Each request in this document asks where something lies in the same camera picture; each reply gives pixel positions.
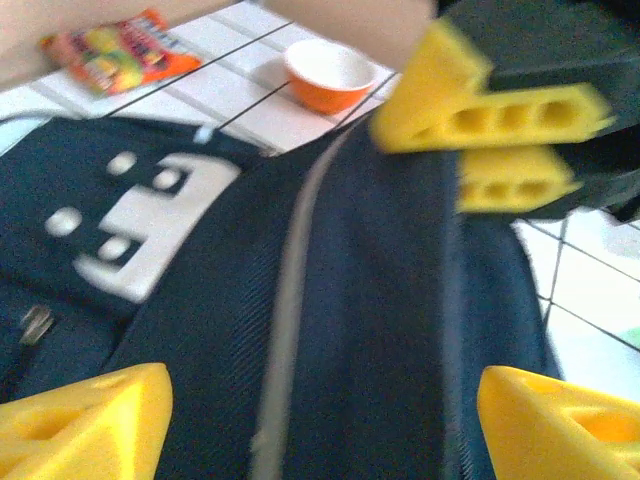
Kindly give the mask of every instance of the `zipper pull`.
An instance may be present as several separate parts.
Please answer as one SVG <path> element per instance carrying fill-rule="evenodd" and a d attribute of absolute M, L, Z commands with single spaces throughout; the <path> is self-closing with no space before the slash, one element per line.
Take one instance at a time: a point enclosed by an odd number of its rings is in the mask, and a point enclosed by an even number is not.
<path fill-rule="evenodd" d="M 51 309 L 44 305 L 34 305 L 20 320 L 23 333 L 22 345 L 34 346 L 53 325 Z"/>

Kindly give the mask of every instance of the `orange bowl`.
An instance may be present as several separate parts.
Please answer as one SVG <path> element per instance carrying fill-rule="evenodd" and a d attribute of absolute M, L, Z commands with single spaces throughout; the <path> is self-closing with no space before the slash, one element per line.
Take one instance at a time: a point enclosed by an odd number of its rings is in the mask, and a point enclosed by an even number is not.
<path fill-rule="evenodd" d="M 284 53 L 284 64 L 298 100 L 326 114 L 358 103 L 375 75 L 363 54 L 323 39 L 294 43 Z"/>

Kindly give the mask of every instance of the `yellow triangular piece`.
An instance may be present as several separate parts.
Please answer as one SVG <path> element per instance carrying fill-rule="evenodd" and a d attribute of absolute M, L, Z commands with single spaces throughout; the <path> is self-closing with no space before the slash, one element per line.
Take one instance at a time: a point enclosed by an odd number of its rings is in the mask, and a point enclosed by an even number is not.
<path fill-rule="evenodd" d="M 611 125 L 586 83 L 491 93 L 493 66 L 446 18 L 432 23 L 373 119 L 386 152 L 575 143 Z"/>
<path fill-rule="evenodd" d="M 162 364 L 0 405 L 0 478 L 152 479 L 171 408 L 171 382 Z"/>
<path fill-rule="evenodd" d="M 465 150 L 459 176 L 461 212 L 529 212 L 581 187 L 548 145 Z"/>
<path fill-rule="evenodd" d="M 640 405 L 489 367 L 478 414 L 498 480 L 640 480 Z"/>

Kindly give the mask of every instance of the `white circle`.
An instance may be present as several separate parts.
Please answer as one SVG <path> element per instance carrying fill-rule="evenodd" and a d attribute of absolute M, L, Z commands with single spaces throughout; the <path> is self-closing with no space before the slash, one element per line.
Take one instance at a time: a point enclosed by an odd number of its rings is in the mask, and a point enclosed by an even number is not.
<path fill-rule="evenodd" d="M 111 237 L 98 249 L 98 257 L 105 261 L 116 260 L 129 250 L 130 246 L 131 242 L 126 238 Z"/>
<path fill-rule="evenodd" d="M 54 237 L 65 237 L 82 223 L 82 214 L 72 207 L 64 207 L 51 215 L 44 228 Z"/>
<path fill-rule="evenodd" d="M 136 164 L 136 154 L 133 152 L 122 152 L 116 155 L 108 164 L 107 172 L 117 176 L 128 172 Z"/>
<path fill-rule="evenodd" d="M 173 187 L 180 180 L 180 172 L 176 170 L 163 170 L 153 179 L 153 186 L 158 190 L 166 190 Z"/>

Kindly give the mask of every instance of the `tile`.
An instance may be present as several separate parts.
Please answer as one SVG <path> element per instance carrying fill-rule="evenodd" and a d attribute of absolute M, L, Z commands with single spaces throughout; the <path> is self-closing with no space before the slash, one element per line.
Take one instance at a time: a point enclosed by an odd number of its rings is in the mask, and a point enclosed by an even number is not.
<path fill-rule="evenodd" d="M 619 225 L 600 210 L 575 211 L 568 222 L 567 243 L 640 279 L 640 230 Z"/>
<path fill-rule="evenodd" d="M 311 30 L 301 27 L 300 25 L 287 25 L 277 32 L 264 37 L 260 41 L 272 46 L 273 48 L 284 51 L 296 42 L 311 40 L 313 38 L 322 37 Z"/>
<path fill-rule="evenodd" d="M 374 108 L 378 107 L 381 103 L 382 103 L 382 100 L 378 100 L 377 98 L 370 97 L 366 99 L 364 102 L 359 103 L 355 107 L 348 108 L 343 112 L 332 115 L 331 118 L 336 122 L 341 122 L 347 119 L 347 117 L 349 117 L 347 120 L 351 122 L 361 117 L 365 113 L 370 112 Z"/>
<path fill-rule="evenodd" d="M 205 60 L 218 58 L 251 41 L 251 37 L 209 17 L 183 23 L 169 32 L 192 46 Z"/>
<path fill-rule="evenodd" d="M 229 119 L 269 94 L 251 80 L 216 63 L 192 73 L 167 91 L 189 98 L 203 111 L 212 111 Z"/>
<path fill-rule="evenodd" d="M 640 327 L 640 283 L 569 245 L 553 301 L 614 335 Z"/>
<path fill-rule="evenodd" d="M 0 120 L 15 115 L 70 114 L 64 107 L 23 85 L 0 92 Z"/>
<path fill-rule="evenodd" d="M 371 89 L 375 90 L 381 83 L 384 83 L 389 77 L 391 77 L 394 72 L 390 68 L 380 65 L 379 63 L 372 61 L 371 64 L 373 65 L 374 70 L 374 81 Z"/>
<path fill-rule="evenodd" d="M 396 88 L 396 85 L 400 83 L 401 79 L 402 79 L 401 74 L 399 73 L 395 74 L 391 80 L 385 83 L 382 86 L 382 88 L 374 94 L 374 96 L 381 100 L 387 100 L 393 93 L 393 89 Z"/>
<path fill-rule="evenodd" d="M 287 82 L 282 52 L 260 42 L 247 45 L 218 63 L 270 89 Z"/>
<path fill-rule="evenodd" d="M 529 255 L 538 295 L 549 298 L 553 287 L 560 242 L 522 221 L 516 222 L 514 229 Z"/>
<path fill-rule="evenodd" d="M 78 84 L 66 71 L 60 70 L 32 84 L 43 93 L 50 91 L 69 102 L 78 113 L 89 117 L 101 117 L 121 108 L 159 88 L 159 84 L 139 87 L 129 92 L 110 97 L 98 97 Z"/>
<path fill-rule="evenodd" d="M 560 238 L 562 235 L 562 222 L 564 220 L 528 220 L 531 225 L 544 230 L 545 232 Z"/>
<path fill-rule="evenodd" d="M 565 380 L 640 402 L 640 352 L 558 307 L 551 307 L 549 338 Z"/>
<path fill-rule="evenodd" d="M 279 93 L 238 117 L 234 124 L 281 151 L 310 142 L 334 127 Z"/>
<path fill-rule="evenodd" d="M 254 145 L 259 145 L 261 147 L 266 146 L 265 142 L 258 140 L 255 135 L 240 127 L 239 125 L 234 125 L 232 123 L 231 125 L 227 125 L 226 127 L 222 128 L 221 131 L 226 133 L 227 135 L 237 138 L 238 140 L 253 143 Z"/>
<path fill-rule="evenodd" d="M 249 2 L 236 3 L 213 13 L 210 17 L 254 37 L 259 37 L 289 23 L 287 19 Z"/>
<path fill-rule="evenodd" d="M 166 92 L 156 92 L 120 110 L 117 116 L 139 117 L 192 125 L 218 126 L 221 121 L 201 112 Z"/>
<path fill-rule="evenodd" d="M 17 118 L 0 123 L 0 156 L 7 153 L 20 140 L 29 135 L 41 125 L 47 123 L 47 118 Z"/>

